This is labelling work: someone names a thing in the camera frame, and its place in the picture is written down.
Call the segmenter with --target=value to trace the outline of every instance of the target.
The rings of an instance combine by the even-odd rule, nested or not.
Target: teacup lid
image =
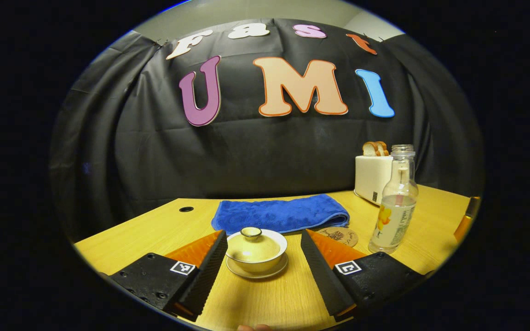
[[[259,228],[243,228],[229,242],[228,255],[242,262],[263,262],[271,260],[279,253],[275,240],[264,235]]]

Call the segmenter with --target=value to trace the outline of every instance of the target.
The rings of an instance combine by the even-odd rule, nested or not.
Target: plastic bottle
[[[368,248],[393,253],[404,237],[418,198],[414,182],[414,146],[392,146],[392,176],[381,193],[381,205]]]

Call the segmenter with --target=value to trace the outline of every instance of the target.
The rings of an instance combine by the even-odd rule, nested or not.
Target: table surface
[[[357,197],[353,191],[327,194],[349,212],[349,228],[359,237],[354,248],[371,254],[368,242],[379,207]],[[228,200],[292,200],[309,196],[312,195]],[[214,233],[210,222],[220,201],[176,199],[75,246],[95,270],[113,274],[145,253],[168,254]],[[439,268],[458,246],[454,232],[468,203],[469,197],[419,185],[419,199],[410,226],[391,256],[421,274]],[[194,210],[179,211],[187,206]],[[326,311],[301,251],[300,232],[284,236],[288,239],[289,260],[284,271],[268,279],[244,279],[230,272],[223,261],[204,311],[192,324],[215,331],[236,330],[240,324],[253,327],[267,324],[274,330],[321,330],[337,325]]]

